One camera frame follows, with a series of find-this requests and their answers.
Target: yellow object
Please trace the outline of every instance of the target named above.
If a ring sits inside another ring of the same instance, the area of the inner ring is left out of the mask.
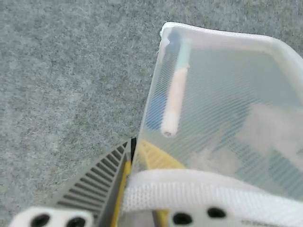
[[[127,161],[124,166],[123,175],[122,175],[122,179],[121,179],[121,183],[120,183],[120,187],[119,187],[119,192],[118,192],[118,196],[117,196],[117,200],[116,200],[116,204],[115,204],[115,210],[114,210],[114,214],[112,217],[112,222],[110,224],[110,227],[117,226],[118,215],[119,215],[119,210],[120,210],[120,203],[122,200],[122,196],[123,196],[123,192],[124,192],[124,188],[125,188],[125,184],[126,184],[126,178],[129,175],[130,171],[131,171],[131,162]]]
[[[152,145],[146,140],[140,140],[136,150],[140,160],[146,165],[147,169],[185,169],[186,167],[179,163],[172,156],[160,148]],[[166,227],[167,210],[158,210],[157,217],[161,227]]]

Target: zipper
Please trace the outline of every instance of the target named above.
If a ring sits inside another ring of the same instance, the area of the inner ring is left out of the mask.
[[[213,30],[213,29],[208,29],[208,28],[203,28],[203,27],[197,27],[193,25],[187,25],[179,22],[166,22],[160,31],[160,37],[162,38],[162,33],[166,28],[173,28],[173,27],[183,27],[183,28],[188,28],[191,30],[195,30],[198,32],[208,32],[208,33],[213,33],[213,34],[222,34],[222,35],[232,35],[232,36],[254,36],[254,37],[260,37],[260,38],[266,38],[269,40],[272,40],[274,38],[267,36],[267,35],[256,35],[256,34],[249,34],[249,33],[240,33],[240,32],[227,32],[227,31],[219,31],[219,30]]]

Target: marker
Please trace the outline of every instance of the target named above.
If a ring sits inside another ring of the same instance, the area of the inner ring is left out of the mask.
[[[161,123],[161,133],[167,138],[174,137],[178,132],[182,102],[185,91],[191,46],[189,41],[181,43],[176,68],[171,80],[168,98]]]
[[[167,90],[176,65],[180,50],[180,35],[172,30],[167,37],[169,44],[165,47],[160,76],[158,78],[154,96],[149,104],[145,125],[152,130],[159,129],[167,101]]]

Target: white handle strap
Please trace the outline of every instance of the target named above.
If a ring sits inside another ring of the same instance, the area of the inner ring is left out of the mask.
[[[247,223],[303,227],[303,203],[265,193],[238,180],[190,169],[134,174],[122,210],[184,210],[226,207]]]

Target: carpet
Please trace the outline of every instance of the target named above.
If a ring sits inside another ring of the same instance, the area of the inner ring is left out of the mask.
[[[4,0],[0,225],[139,131],[165,21],[269,35],[303,55],[301,0]]]

